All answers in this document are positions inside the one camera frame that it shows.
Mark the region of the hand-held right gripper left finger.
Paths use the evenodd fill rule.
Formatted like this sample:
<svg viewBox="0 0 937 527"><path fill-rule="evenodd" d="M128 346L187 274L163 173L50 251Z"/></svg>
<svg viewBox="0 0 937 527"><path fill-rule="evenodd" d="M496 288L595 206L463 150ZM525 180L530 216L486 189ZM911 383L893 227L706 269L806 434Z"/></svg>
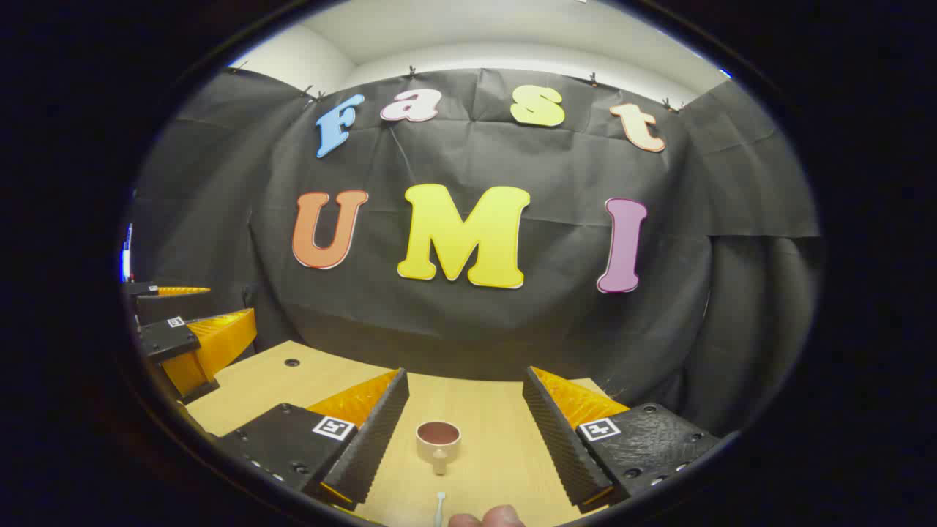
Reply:
<svg viewBox="0 0 937 527"><path fill-rule="evenodd" d="M347 511L368 497L409 398L404 368L303 408L278 403L215 440L228 456Z"/></svg>

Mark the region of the wooden desktop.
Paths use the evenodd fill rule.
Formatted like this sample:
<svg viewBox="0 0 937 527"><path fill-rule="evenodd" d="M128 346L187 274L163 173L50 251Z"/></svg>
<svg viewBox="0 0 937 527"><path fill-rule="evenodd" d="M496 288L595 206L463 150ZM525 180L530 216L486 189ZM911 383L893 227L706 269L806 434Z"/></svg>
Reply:
<svg viewBox="0 0 937 527"><path fill-rule="evenodd" d="M220 387L187 405L215 435L260 416L278 403L307 407L384 374L384 368L332 356L298 343L279 344L225 367ZM579 520L541 433L522 396L521 381L471 381L408 374L409 398L360 517L388 527L433 527L438 493L443 515L482 516L511 504L526 527ZM461 433L460 450L445 476L419 458L418 424L445 421Z"/></svg>

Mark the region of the beige cup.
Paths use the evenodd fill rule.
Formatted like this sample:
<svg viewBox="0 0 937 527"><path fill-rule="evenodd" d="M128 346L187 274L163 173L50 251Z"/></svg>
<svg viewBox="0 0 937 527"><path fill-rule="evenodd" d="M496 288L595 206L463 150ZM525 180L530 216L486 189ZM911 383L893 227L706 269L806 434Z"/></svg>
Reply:
<svg viewBox="0 0 937 527"><path fill-rule="evenodd" d="M447 474L449 465L459 455L461 439L460 428L446 421L426 421L415 430L418 457L431 464L436 476Z"/></svg>

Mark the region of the black backdrop cloth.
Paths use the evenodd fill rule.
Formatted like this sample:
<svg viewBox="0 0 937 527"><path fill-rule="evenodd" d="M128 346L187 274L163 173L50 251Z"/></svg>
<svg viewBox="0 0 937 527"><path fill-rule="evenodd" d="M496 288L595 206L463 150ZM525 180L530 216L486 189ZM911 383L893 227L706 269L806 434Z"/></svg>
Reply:
<svg viewBox="0 0 937 527"><path fill-rule="evenodd" d="M408 280L415 184L461 214L529 193L525 281ZM799 357L824 265L807 174L732 81L678 113L518 70L436 71L311 102L223 74L167 124L132 206L132 270L253 307L286 340L413 373L590 378L722 435Z"/></svg>

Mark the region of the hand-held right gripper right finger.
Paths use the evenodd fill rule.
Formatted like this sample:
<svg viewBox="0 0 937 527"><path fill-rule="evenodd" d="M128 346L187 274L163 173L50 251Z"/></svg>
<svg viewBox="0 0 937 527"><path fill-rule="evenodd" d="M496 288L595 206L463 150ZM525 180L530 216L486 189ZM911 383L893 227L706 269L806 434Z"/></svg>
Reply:
<svg viewBox="0 0 937 527"><path fill-rule="evenodd" d="M626 407L538 367L526 368L522 395L567 497L581 512L647 493L724 444L658 403Z"/></svg>

